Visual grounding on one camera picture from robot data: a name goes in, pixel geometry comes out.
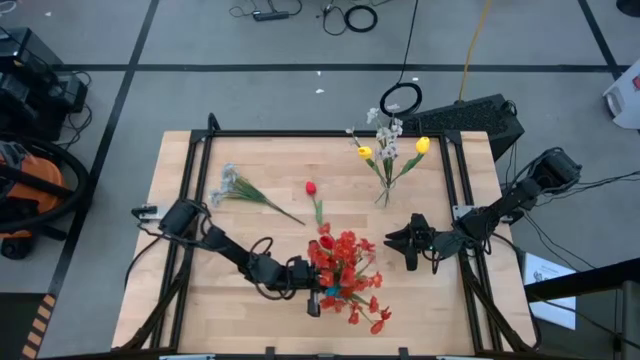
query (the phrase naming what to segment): black cable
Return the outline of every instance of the black cable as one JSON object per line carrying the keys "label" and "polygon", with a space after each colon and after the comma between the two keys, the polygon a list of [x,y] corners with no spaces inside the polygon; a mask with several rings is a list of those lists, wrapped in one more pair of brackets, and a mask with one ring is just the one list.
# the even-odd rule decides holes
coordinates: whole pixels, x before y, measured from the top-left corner
{"label": "black cable", "polygon": [[[261,243],[268,241],[269,245],[267,245],[267,248],[264,249],[262,251],[262,255],[267,255],[269,256],[269,249],[271,249],[271,246],[273,245],[273,238],[266,236],[263,237],[261,239],[259,239],[258,241],[256,241],[253,246],[251,246],[251,249],[249,250],[249,257],[252,260],[255,260],[257,258],[255,249],[256,247],[258,247],[258,245],[260,245]],[[278,295],[274,296],[274,295],[270,295],[266,292],[264,292],[261,288],[260,288],[260,284],[257,282],[254,282],[253,285],[256,288],[256,291],[258,291],[258,293],[260,295],[262,295],[264,298],[268,299],[268,300],[273,300],[273,301],[277,301],[277,300],[291,300],[295,294],[296,294],[296,289],[292,289],[291,285],[292,285],[292,281],[291,281],[291,271],[289,271],[289,264],[294,261],[294,258],[289,258],[289,260],[287,260],[287,262],[285,263],[285,270],[286,270],[286,276],[287,276],[287,286],[285,287],[284,291],[283,290],[277,290],[278,291]]]}
{"label": "black cable", "polygon": [[540,242],[542,243],[542,245],[544,245],[544,247],[547,248],[547,250],[549,250],[552,254],[554,254],[555,256],[557,256],[560,260],[564,261],[571,269],[573,269],[574,271],[578,271],[573,264],[571,264],[568,260],[566,260],[565,258],[563,258],[562,256],[560,256],[560,254],[558,254],[557,252],[553,251],[553,249],[551,249],[551,247],[549,247],[549,245],[547,245],[547,243],[544,241],[544,239],[542,238],[542,235],[540,234],[540,230],[538,230],[538,228],[533,225],[533,222],[531,220],[529,220],[529,218],[527,217],[527,215],[525,214],[524,219],[527,220],[529,222],[529,224],[531,224],[531,226],[533,227],[533,229],[536,231],[536,233],[538,234],[538,238],[540,239]]}
{"label": "black cable", "polygon": [[146,253],[149,249],[151,249],[153,247],[153,245],[157,244],[158,241],[160,241],[160,239],[162,239],[160,236],[156,237],[155,240],[153,240],[152,242],[149,243],[149,245],[145,246],[144,249],[142,249],[142,251],[140,251],[138,253],[138,255],[136,255],[133,260],[131,260],[131,263],[129,264],[129,267],[127,268],[127,273],[124,276],[124,288],[127,288],[127,283],[129,282],[129,274],[131,274],[131,270],[133,270],[133,266],[135,265],[135,263],[138,261],[138,259],[144,255],[144,253]]}
{"label": "black cable", "polygon": [[[253,15],[253,13],[254,13],[255,11],[258,11],[258,5],[256,5],[255,0],[250,0],[250,1],[251,1],[251,3],[253,4],[253,10],[252,10],[252,11],[250,11],[250,12],[248,12],[248,13],[245,13],[245,12],[244,12],[244,9],[242,9],[242,7],[240,7],[240,6],[234,6],[234,7],[232,7],[232,8],[230,8],[230,9],[229,9],[229,15],[231,15],[231,16],[233,16],[233,17],[243,17],[243,16],[251,16],[251,15]],[[235,15],[235,14],[232,12],[234,9],[239,9],[239,10],[240,10],[240,15]]]}
{"label": "black cable", "polygon": [[[402,62],[402,70],[400,71],[400,77],[398,78],[398,81],[396,82],[395,85],[393,85],[389,90],[387,90],[384,94],[382,94],[382,98],[380,99],[380,111],[382,111],[383,114],[389,116],[389,117],[402,117],[402,116],[407,116],[407,115],[411,115],[414,112],[416,112],[416,110],[418,110],[420,108],[420,105],[422,104],[422,89],[420,89],[420,86],[418,86],[417,84],[414,83],[401,83],[400,81],[402,81],[402,77],[404,76],[404,71],[405,68],[407,67],[407,58],[409,56],[409,49],[411,48],[411,39],[413,38],[413,28],[415,26],[416,23],[416,14],[418,13],[418,0],[415,1],[415,4],[413,6],[413,16],[411,17],[411,28],[409,30],[409,39],[407,40],[407,48],[405,50],[404,53],[404,60]],[[391,93],[393,93],[394,91],[400,89],[400,88],[411,88],[416,92],[416,101],[413,103],[413,105],[411,105],[408,109],[403,110],[403,111],[398,111],[398,112],[394,112],[391,113],[389,110],[387,110],[387,97],[389,97],[389,95],[391,95]]]}
{"label": "black cable", "polygon": [[620,176],[614,176],[614,177],[610,177],[610,178],[605,178],[599,181],[594,181],[594,182],[587,182],[587,183],[578,183],[577,186],[574,186],[573,188],[571,188],[569,191],[567,191],[564,194],[560,194],[557,196],[551,196],[551,198],[548,201],[545,201],[543,203],[537,204],[535,205],[536,207],[540,207],[546,204],[549,204],[550,202],[554,201],[554,200],[559,200],[559,199],[566,199],[570,196],[579,194],[583,191],[587,191],[590,189],[594,189],[600,186],[604,186],[607,184],[611,184],[617,181],[630,181],[630,182],[635,182],[635,181],[640,181],[640,178],[637,179],[628,179],[629,177],[632,176],[639,176],[640,175],[640,170],[638,171],[634,171],[631,172],[629,174],[626,175],[620,175]]}
{"label": "black cable", "polygon": [[529,221],[529,223],[536,228],[536,230],[539,230],[540,233],[542,233],[544,235],[544,237],[547,238],[547,240],[549,240],[550,243],[552,243],[553,245],[555,245],[556,247],[564,250],[566,253],[568,253],[569,255],[573,256],[574,258],[582,261],[584,264],[586,264],[588,267],[595,269],[596,267],[593,266],[592,264],[590,264],[588,261],[586,261],[585,259],[581,258],[580,256],[574,254],[573,252],[569,251],[568,249],[564,248],[563,246],[560,246],[559,244],[557,244],[555,241],[551,240],[551,238],[549,237],[549,235],[547,235],[546,232],[544,232],[544,230],[542,230],[542,228],[540,227],[540,225],[538,225],[538,223],[535,222],[535,220],[533,219],[533,217],[531,216],[530,213],[525,213],[525,218],[527,218],[527,221]]}
{"label": "black cable", "polygon": [[322,30],[324,30],[324,32],[331,36],[340,36],[344,34],[345,31],[347,31],[347,24],[344,25],[344,28],[342,30],[335,33],[327,29],[327,18],[329,17],[329,14],[331,14],[334,10],[338,10],[338,12],[340,12],[340,18],[344,21],[344,11],[342,11],[342,8],[340,8],[339,6],[333,5],[334,1],[335,0],[331,0],[331,3],[329,3],[329,5],[325,6],[322,9]]}
{"label": "black cable", "polygon": [[[353,24],[351,23],[351,15],[353,15],[353,13],[356,10],[364,10],[366,12],[368,12],[369,14],[371,14],[371,16],[373,17],[373,21],[371,22],[371,25],[367,26],[367,27],[363,27],[363,28],[358,28],[353,26]],[[351,9],[347,10],[347,12],[344,14],[344,24],[347,26],[347,28],[353,32],[357,32],[357,33],[365,33],[365,32],[369,32],[371,30],[373,30],[374,27],[376,27],[376,25],[378,25],[378,13],[376,13],[375,10],[373,10],[372,8],[370,8],[369,6],[365,6],[365,5],[356,5],[354,7],[352,7]]]}
{"label": "black cable", "polygon": [[559,305],[559,304],[553,303],[553,302],[551,302],[551,301],[543,300],[542,298],[540,298],[540,297],[538,297],[538,296],[536,296],[536,295],[533,295],[533,294],[529,294],[529,295],[531,295],[533,298],[535,298],[535,299],[536,299],[536,300],[538,300],[538,301],[542,301],[543,303],[549,304],[549,305],[551,305],[551,306],[555,306],[555,307],[557,307],[557,308],[559,308],[559,309],[563,309],[563,310],[570,311],[570,312],[572,312],[572,313],[574,313],[574,314],[576,314],[576,315],[580,316],[581,318],[583,318],[584,320],[586,320],[586,321],[587,321],[588,323],[590,323],[591,325],[593,325],[593,326],[597,327],[598,329],[603,330],[603,331],[608,332],[609,334],[613,335],[616,339],[620,340],[621,342],[623,342],[623,343],[625,343],[625,344],[627,344],[627,345],[629,345],[629,346],[631,346],[631,347],[634,347],[634,348],[636,348],[636,349],[640,350],[640,344],[638,344],[638,343],[636,343],[636,342],[633,342],[633,341],[631,341],[631,340],[628,340],[627,338],[625,338],[625,337],[623,337],[622,335],[618,334],[617,332],[615,332],[615,331],[613,331],[613,330],[611,330],[611,329],[607,328],[606,326],[601,325],[600,323],[598,323],[598,322],[596,322],[596,321],[594,321],[594,320],[591,320],[591,318],[590,318],[590,317],[588,317],[588,316],[584,315],[583,313],[581,313],[581,312],[580,312],[580,311],[578,311],[578,310],[575,310],[575,309],[572,309],[572,308],[568,308],[568,307],[566,307],[566,306],[562,306],[562,305]]}
{"label": "black cable", "polygon": [[93,111],[91,110],[91,108],[89,107],[89,105],[84,104],[83,109],[87,109],[88,114],[87,117],[85,118],[85,120],[82,122],[82,124],[80,126],[76,126],[73,121],[71,120],[71,114],[67,114],[66,120],[67,122],[69,122],[69,126],[64,126],[65,128],[68,129],[72,129],[73,131],[75,131],[73,137],[71,137],[71,140],[64,142],[64,143],[58,143],[58,146],[63,147],[65,150],[69,150],[69,147],[71,147],[71,145],[77,143],[78,141],[80,141],[81,138],[81,133],[82,131],[84,131],[87,127],[89,127],[89,125],[91,125],[91,122],[93,121]]}
{"label": "black cable", "polygon": [[402,71],[400,71],[400,78],[398,78],[399,84],[402,81],[402,77],[404,76],[404,69],[407,67],[407,58],[409,57],[409,49],[411,48],[411,39],[413,38],[413,27],[416,23],[416,14],[418,12],[418,0],[416,0],[415,5],[413,6],[413,16],[411,17],[411,27],[409,30],[409,40],[407,40],[407,49],[404,52],[404,60],[402,61]]}

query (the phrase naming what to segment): wooden table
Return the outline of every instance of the wooden table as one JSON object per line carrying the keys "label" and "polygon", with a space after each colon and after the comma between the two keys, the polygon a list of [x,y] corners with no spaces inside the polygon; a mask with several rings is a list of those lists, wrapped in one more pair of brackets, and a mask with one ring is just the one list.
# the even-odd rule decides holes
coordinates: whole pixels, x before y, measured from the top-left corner
{"label": "wooden table", "polygon": [[[150,203],[170,206],[178,197],[189,135],[175,131],[164,134]],[[487,136],[471,132],[462,135],[475,202],[488,205],[500,197],[500,189]],[[362,142],[373,145],[374,140]],[[399,139],[400,163],[414,156],[415,140]],[[452,147],[449,150],[462,203],[455,154]],[[199,156],[194,162],[191,196]],[[219,254],[196,250],[180,352],[264,353],[265,347],[275,346],[281,354],[394,355],[398,347],[408,347],[414,355],[473,353],[457,257],[443,261],[436,275],[431,274],[425,259],[419,260],[417,271],[407,272],[403,256],[382,244],[384,234],[404,227],[413,212],[423,213],[438,230],[451,228],[437,141],[432,141],[422,162],[398,181],[386,208],[373,203],[380,184],[347,138],[214,138],[210,161],[205,194],[220,186],[221,169],[232,162],[271,200],[308,224],[297,224],[265,206],[234,200],[223,201],[213,211],[216,225],[245,248],[263,236],[272,236],[275,243],[271,251],[281,263],[294,255],[306,256],[308,241],[317,238],[313,205],[305,193],[306,181],[314,181],[332,232],[351,229],[377,244],[378,260],[371,269],[383,274],[384,283],[374,293],[381,304],[391,306],[393,316],[377,336],[369,333],[368,324],[348,324],[346,312],[329,310],[319,319],[311,318],[306,314],[306,292],[299,292],[291,301],[269,301],[256,293],[235,265]],[[507,226],[499,226],[496,232],[510,238]],[[151,240],[141,233],[136,252]],[[487,267],[495,303],[524,341],[532,345],[535,335],[516,257],[501,240],[492,244]],[[132,271],[114,346],[125,343],[156,304],[167,247],[165,241],[157,244]],[[478,308],[484,346],[489,349],[486,315],[482,306]],[[163,344],[168,343],[173,314],[173,309],[166,314]]]}

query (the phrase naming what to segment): white flower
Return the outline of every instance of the white flower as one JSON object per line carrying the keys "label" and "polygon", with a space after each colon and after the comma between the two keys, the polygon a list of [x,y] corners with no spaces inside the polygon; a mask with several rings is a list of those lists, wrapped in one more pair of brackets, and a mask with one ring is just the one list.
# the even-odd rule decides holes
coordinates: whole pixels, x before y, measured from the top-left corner
{"label": "white flower", "polygon": [[380,109],[376,109],[376,108],[369,109],[369,112],[367,113],[367,124],[371,124],[371,121],[373,121],[373,119],[378,117],[378,111],[380,111]]}

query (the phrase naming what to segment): artificial flower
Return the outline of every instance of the artificial flower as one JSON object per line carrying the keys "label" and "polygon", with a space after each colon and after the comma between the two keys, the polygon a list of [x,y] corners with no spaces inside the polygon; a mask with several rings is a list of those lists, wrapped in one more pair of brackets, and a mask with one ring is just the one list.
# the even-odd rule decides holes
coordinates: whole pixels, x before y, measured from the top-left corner
{"label": "artificial flower", "polygon": [[347,266],[342,270],[340,276],[340,286],[348,288],[356,284],[356,269],[351,266]]}
{"label": "artificial flower", "polygon": [[382,318],[382,320],[389,320],[391,319],[391,311],[389,311],[389,307],[387,306],[386,309],[382,310],[380,312],[380,317]]}
{"label": "artificial flower", "polygon": [[264,204],[270,208],[280,212],[290,219],[305,225],[295,216],[282,210],[278,205],[269,200],[260,190],[253,186],[249,180],[238,174],[234,164],[226,164],[222,169],[222,184],[219,190],[213,190],[210,195],[213,206],[220,205],[222,199],[236,199],[252,201],[258,204]]}
{"label": "artificial flower", "polygon": [[384,327],[384,320],[378,320],[371,327],[371,333],[373,335],[377,335],[380,333],[380,331],[382,331],[383,327]]}
{"label": "artificial flower", "polygon": [[333,286],[333,272],[329,270],[322,270],[320,272],[320,278],[318,283],[324,287],[332,287]]}
{"label": "artificial flower", "polygon": [[416,151],[418,154],[426,154],[429,151],[430,140],[428,137],[421,137],[418,142],[416,142]]}
{"label": "artificial flower", "polygon": [[313,196],[316,194],[316,191],[318,189],[316,188],[316,184],[312,183],[311,181],[307,181],[306,190],[307,190],[307,194]]}
{"label": "artificial flower", "polygon": [[364,251],[372,252],[372,251],[375,251],[375,247],[376,247],[376,245],[375,245],[375,244],[370,243],[370,242],[369,242],[369,240],[367,240],[367,239],[365,239],[365,238],[362,238],[362,239],[360,239],[360,247],[361,247],[361,248],[362,248],[362,250],[364,250]]}
{"label": "artificial flower", "polygon": [[342,308],[345,307],[345,305],[347,305],[347,302],[342,300],[342,299],[336,299],[336,303],[333,304],[333,308],[337,313],[341,313],[342,312]]}
{"label": "artificial flower", "polygon": [[345,299],[350,299],[353,296],[355,290],[356,289],[353,287],[343,287],[342,289],[340,289],[340,296]]}
{"label": "artificial flower", "polygon": [[349,324],[356,325],[360,321],[358,312],[352,312],[351,316],[349,316]]}
{"label": "artificial flower", "polygon": [[353,246],[356,243],[356,234],[353,231],[343,231],[340,234],[340,239]]}
{"label": "artificial flower", "polygon": [[358,148],[358,155],[362,158],[362,160],[371,159],[371,155],[373,154],[373,150],[371,150],[368,146],[361,146]]}
{"label": "artificial flower", "polygon": [[376,274],[369,279],[369,282],[377,288],[382,286],[382,275],[380,275],[380,272],[376,272]]}
{"label": "artificial flower", "polygon": [[313,263],[317,256],[317,252],[320,250],[320,244],[317,241],[311,240],[309,241],[309,247],[307,248],[307,255],[309,255],[309,260]]}
{"label": "artificial flower", "polygon": [[336,243],[336,241],[329,235],[322,235],[320,237],[320,246],[322,246],[323,248],[325,248],[327,250],[333,249],[333,245],[335,243]]}
{"label": "artificial flower", "polygon": [[367,278],[364,278],[364,280],[361,280],[361,279],[356,280],[356,285],[354,286],[354,289],[355,291],[364,291],[368,287],[369,287],[369,282],[367,281]]}
{"label": "artificial flower", "polygon": [[371,301],[369,301],[369,312],[370,313],[378,312],[378,309],[380,309],[380,304],[378,304],[378,298],[375,296],[372,296]]}
{"label": "artificial flower", "polygon": [[[333,308],[336,313],[341,313],[348,307],[349,324],[358,324],[362,313],[372,324],[371,333],[380,333],[384,322],[391,317],[389,307],[381,311],[376,296],[371,296],[367,302],[356,294],[371,286],[382,286],[382,275],[379,272],[371,277],[362,275],[375,259],[375,245],[364,238],[356,242],[356,234],[353,231],[343,231],[340,237],[334,238],[329,233],[329,224],[326,223],[323,227],[326,228],[318,230],[326,233],[322,234],[318,241],[310,241],[307,249],[311,264],[318,272],[317,282],[326,289],[326,297],[320,300],[321,308]],[[359,266],[364,259],[369,261],[366,265]],[[363,306],[372,314],[380,314],[380,320],[370,319],[363,311]]]}
{"label": "artificial flower", "polygon": [[329,223],[324,223],[324,225],[318,228],[318,234],[320,235],[328,234],[330,232],[331,232],[331,224]]}

